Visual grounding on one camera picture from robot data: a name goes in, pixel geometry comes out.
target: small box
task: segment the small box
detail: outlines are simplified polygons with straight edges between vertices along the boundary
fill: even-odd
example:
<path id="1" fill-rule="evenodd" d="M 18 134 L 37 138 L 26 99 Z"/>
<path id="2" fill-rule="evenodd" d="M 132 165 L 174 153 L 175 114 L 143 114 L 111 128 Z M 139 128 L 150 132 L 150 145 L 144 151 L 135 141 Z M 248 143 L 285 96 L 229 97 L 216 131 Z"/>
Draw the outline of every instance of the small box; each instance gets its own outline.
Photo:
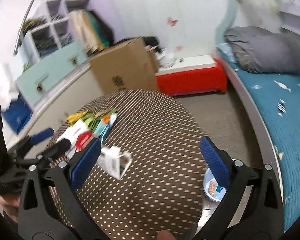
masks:
<path id="1" fill-rule="evenodd" d="M 132 163 L 131 153 L 121 152 L 121 147 L 102 147 L 98 165 L 110 176 L 120 180 Z"/>

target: white plastic bag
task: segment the white plastic bag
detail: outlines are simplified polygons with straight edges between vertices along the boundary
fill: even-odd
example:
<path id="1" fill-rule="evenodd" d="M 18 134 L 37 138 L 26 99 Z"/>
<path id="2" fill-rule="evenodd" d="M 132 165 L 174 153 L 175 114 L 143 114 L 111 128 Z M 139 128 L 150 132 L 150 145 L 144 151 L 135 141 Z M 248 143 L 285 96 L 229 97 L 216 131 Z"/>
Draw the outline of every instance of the white plastic bag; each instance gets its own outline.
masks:
<path id="1" fill-rule="evenodd" d="M 160 67 L 169 68 L 176 62 L 176 57 L 172 52 L 168 52 L 167 49 L 162 49 L 161 53 L 156 52 L 155 56 L 159 62 Z"/>
<path id="2" fill-rule="evenodd" d="M 2 111 L 9 108 L 12 100 L 17 100 L 19 91 L 14 84 L 8 64 L 0 64 L 0 105 Z"/>

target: red item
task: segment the red item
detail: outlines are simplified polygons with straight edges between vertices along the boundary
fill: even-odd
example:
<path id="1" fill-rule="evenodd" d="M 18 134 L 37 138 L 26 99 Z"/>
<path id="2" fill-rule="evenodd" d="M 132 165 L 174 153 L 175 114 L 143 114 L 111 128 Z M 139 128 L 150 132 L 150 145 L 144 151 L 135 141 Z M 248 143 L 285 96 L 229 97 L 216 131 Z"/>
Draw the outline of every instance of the red item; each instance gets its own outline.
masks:
<path id="1" fill-rule="evenodd" d="M 205 92 L 227 91 L 228 78 L 220 62 L 216 67 L 188 70 L 156 76 L 162 93 L 178 96 Z"/>
<path id="2" fill-rule="evenodd" d="M 77 142 L 75 143 L 75 147 L 77 148 L 77 151 L 83 151 L 85 147 L 88 145 L 88 143 L 92 139 L 92 131 L 84 132 L 83 134 L 80 134 L 77 138 Z"/>

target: polka dot tablecloth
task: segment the polka dot tablecloth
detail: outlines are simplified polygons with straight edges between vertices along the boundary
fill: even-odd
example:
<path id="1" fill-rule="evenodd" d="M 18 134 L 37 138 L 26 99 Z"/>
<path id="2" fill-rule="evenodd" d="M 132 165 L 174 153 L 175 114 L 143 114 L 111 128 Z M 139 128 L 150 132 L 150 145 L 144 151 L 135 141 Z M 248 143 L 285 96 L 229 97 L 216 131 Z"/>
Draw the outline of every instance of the polka dot tablecloth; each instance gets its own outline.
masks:
<path id="1" fill-rule="evenodd" d="M 76 192 L 83 206 L 110 239 L 156 239 L 163 229 L 183 234 L 202 213 L 207 164 L 199 145 L 205 133 L 178 101 L 156 91 L 116 92 L 80 111 L 109 108 L 118 110 L 118 118 L 105 146 L 129 151 L 133 163 L 120 181 L 95 165 Z M 68 126 L 62 125 L 48 146 Z M 64 223 L 72 226 L 54 188 L 51 193 Z"/>

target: light blue drawer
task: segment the light blue drawer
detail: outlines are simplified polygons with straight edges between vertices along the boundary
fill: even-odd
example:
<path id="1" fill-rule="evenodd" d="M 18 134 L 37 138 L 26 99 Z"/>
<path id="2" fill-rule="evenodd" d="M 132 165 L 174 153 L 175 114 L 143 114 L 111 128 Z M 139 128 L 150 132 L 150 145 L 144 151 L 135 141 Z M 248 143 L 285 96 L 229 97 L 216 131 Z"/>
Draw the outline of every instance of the light blue drawer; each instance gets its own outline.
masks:
<path id="1" fill-rule="evenodd" d="M 16 80 L 16 84 L 26 102 L 33 107 L 46 91 L 87 59 L 81 41 L 75 41 L 34 64 Z"/>

